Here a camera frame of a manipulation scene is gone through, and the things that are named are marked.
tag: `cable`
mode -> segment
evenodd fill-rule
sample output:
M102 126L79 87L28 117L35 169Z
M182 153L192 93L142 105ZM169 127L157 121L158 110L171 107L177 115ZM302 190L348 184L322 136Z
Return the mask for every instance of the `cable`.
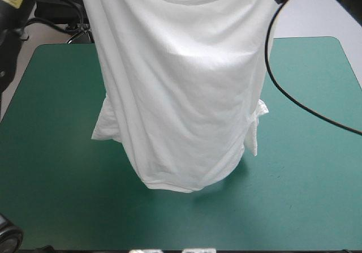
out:
M289 95L279 84L278 82L276 81L272 71L271 71L271 68L270 68L270 65L269 65L269 60L268 60L268 48L269 48L269 37L270 37L270 32L272 31L272 27L274 25L274 22L275 22L275 19L277 18L278 14L280 13L280 11L283 9L283 7L285 6L285 4L288 2L285 1L284 3L282 3L280 5L280 7L278 8L278 10L275 12L273 18L271 19L270 21L270 24L269 24L269 28L268 28L268 32L266 34L266 39L265 39L265 64L266 64L266 69L268 70L268 74L269 74L269 77L271 79L271 81L273 82L273 84L275 85L275 87L283 94L285 95L290 101L292 101L294 104L296 104L297 106L301 107L302 109L306 110L307 112L313 114L314 116L332 124L332 125L335 125L337 127L340 127L344 130L347 130L347 131L350 131L350 132L353 132L355 134L358 134L358 135L361 135L362 136L362 131L359 131L359 130L356 130L354 128L350 128L350 127L347 127L343 124L340 124L334 120L331 120L317 112L315 112L314 110L306 107L305 105L303 105L302 103L300 103L298 100L296 100L295 98L293 98L291 95Z
M35 23L41 23L41 24L44 24L44 25L47 25L48 27L51 27L53 28L54 30L56 31L59 31L59 32L62 32L62 33L66 33L66 34L73 34L73 33L76 33L79 31L79 29L63 29L57 25L55 25L53 22L49 21L49 20L46 20L44 18L40 18L40 17L33 17L33 18L30 18L27 23L26 23L26 27L28 25L31 25L31 24L35 24Z
M31 25L31 24L34 24L34 23L41 23L41 24L45 24L45 25L53 28L56 31L66 33L66 34L74 34L75 33L76 35L79 35L83 31L89 29L89 28L85 28L85 26L84 26L83 11L81 10L80 6L77 3L73 2L73 1L70 1L70 0L59 0L59 1L62 1L64 3L66 3L66 4L68 4L73 9L76 10L77 16L79 18L79 24L80 24L78 28L76 28L76 29L63 29L63 28L55 25L53 22L51 22L51 21L49 21L47 19L44 19L44 18L39 18L39 17L34 17L34 18L29 19L25 26L28 26L28 25Z

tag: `green mat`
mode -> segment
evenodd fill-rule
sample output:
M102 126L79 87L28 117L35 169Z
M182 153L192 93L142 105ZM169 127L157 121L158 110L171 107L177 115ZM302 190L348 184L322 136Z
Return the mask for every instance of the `green mat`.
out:
M362 91L331 37L275 39L276 78L362 129ZM192 194L149 190L122 145L91 140L105 96L94 45L39 47L0 124L0 212L23 249L362 249L362 137L297 108L267 78L258 156Z

